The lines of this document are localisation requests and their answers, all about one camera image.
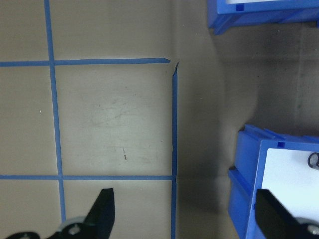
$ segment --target white paper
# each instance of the white paper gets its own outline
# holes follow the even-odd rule
[[[268,149],[262,189],[269,189],[294,217],[319,222],[319,170],[308,166],[311,153]]]

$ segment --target blue storage bin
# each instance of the blue storage bin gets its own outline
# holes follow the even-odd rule
[[[214,28],[216,35],[223,34],[232,26],[318,20],[318,0],[274,0],[231,4],[227,3],[227,0],[208,0],[208,27]]]
[[[306,157],[297,157],[297,161],[295,160],[291,163],[289,161],[289,165],[287,165],[287,161],[285,162],[283,156],[279,156],[275,159],[270,159],[268,157],[268,155],[271,155],[271,153],[277,151],[281,154],[282,152],[284,154],[291,154],[292,152],[293,154],[297,155],[306,155]],[[300,187],[297,184],[299,183],[295,184],[292,182],[288,184],[287,181],[285,181],[288,178],[287,175],[292,175],[292,179],[300,182],[302,188],[304,188],[306,192],[309,190],[308,187],[311,188],[310,194],[312,191],[314,191],[312,188],[313,185],[309,185],[309,182],[312,183],[312,178],[310,178],[309,181],[308,175],[311,177],[310,174],[313,174],[314,178],[318,178],[319,171],[309,168],[307,164],[308,156],[312,152],[319,152],[318,137],[299,137],[286,134],[276,134],[270,130],[262,130],[252,125],[246,125],[245,130],[239,132],[235,167],[230,169],[228,174],[232,182],[228,212],[240,239],[265,238],[256,224],[254,208],[256,203],[257,189],[266,189],[266,178],[268,181],[270,181],[270,178],[274,177],[273,175],[266,177],[266,173],[274,174],[274,172],[280,172],[277,176],[275,175],[275,186],[273,188],[267,189],[270,189],[270,191],[274,193],[275,197],[277,197],[279,201],[283,203],[283,205],[293,214],[293,216],[296,217],[293,212],[294,210],[292,210],[291,205],[289,205],[291,198],[293,197],[291,197],[291,195],[287,195],[289,197],[288,204],[285,204],[287,201],[282,200],[283,197],[280,197],[281,193],[278,193],[278,190],[281,190],[281,183],[284,184],[284,186],[287,187],[287,190],[293,194],[301,194],[300,197],[303,197],[304,195],[305,197],[309,196],[312,198],[311,195],[305,195],[304,192],[298,191]],[[277,165],[274,167],[271,164],[266,164],[268,163],[267,160],[269,162],[271,160],[275,160]],[[297,175],[293,174],[296,172],[294,165],[296,167],[302,166],[302,170],[297,171]],[[319,209],[315,209],[317,211],[312,212],[316,207],[313,207],[311,204],[309,206],[311,210],[308,208],[302,209],[311,214],[310,216],[307,215],[306,218],[318,220],[317,215]],[[300,209],[296,209],[296,214],[299,215],[300,213]],[[312,213],[315,215],[315,218],[310,218]]]

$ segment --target metal screw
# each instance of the metal screw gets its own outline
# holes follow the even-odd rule
[[[308,232],[310,232],[312,235],[319,235],[319,227],[315,225],[308,225],[307,227]]]
[[[23,237],[21,237],[20,239],[30,239],[30,237],[28,236],[27,233],[25,233],[25,234],[23,235]]]
[[[319,155],[318,153],[312,153],[308,158],[308,166],[310,168],[314,168],[319,163]]]
[[[79,226],[77,224],[75,224],[73,227],[71,227],[69,229],[69,234],[75,235],[75,234],[78,234],[80,231],[81,231],[81,229],[79,228]]]

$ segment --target blue tape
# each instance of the blue tape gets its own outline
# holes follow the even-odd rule
[[[177,201],[177,110],[178,110],[178,79],[177,79],[177,68],[178,63],[175,68],[175,72],[172,78],[172,182],[171,182],[171,213],[170,213],[170,237],[175,239],[176,235],[176,201]]]
[[[51,77],[52,104],[53,104],[56,161],[57,161],[59,193],[60,193],[61,220],[62,220],[62,222],[64,222],[66,220],[66,215],[65,215],[62,157],[61,157],[60,124],[59,124],[58,99],[57,99],[57,91],[56,91],[53,40],[52,40],[52,28],[51,28],[51,14],[50,14],[50,1],[49,0],[44,0],[44,11],[45,11],[46,36],[47,36],[48,54],[49,54],[49,63],[50,63],[49,65],[50,65],[50,77]]]
[[[47,43],[48,43],[49,61],[54,63],[51,13],[50,13],[50,1],[49,0],[44,0],[44,11],[45,11],[46,39],[47,39]]]
[[[57,175],[0,175],[0,179],[8,180],[58,180]]]
[[[64,180],[172,180],[172,176],[63,176]]]
[[[48,66],[49,61],[2,61],[0,67]]]
[[[147,176],[147,175],[138,175],[138,176],[73,176],[73,175],[0,175],[0,179],[9,179],[9,180],[88,180],[88,181],[98,181],[98,180],[153,180],[153,181],[171,181],[173,180],[172,176]]]
[[[169,63],[165,58],[135,58],[135,59],[82,59],[82,60],[56,60],[54,64],[62,65],[114,65],[114,64],[152,64]]]
[[[177,175],[177,111],[178,111],[178,80],[177,80],[177,68],[176,65],[175,72],[172,79],[172,175]]]

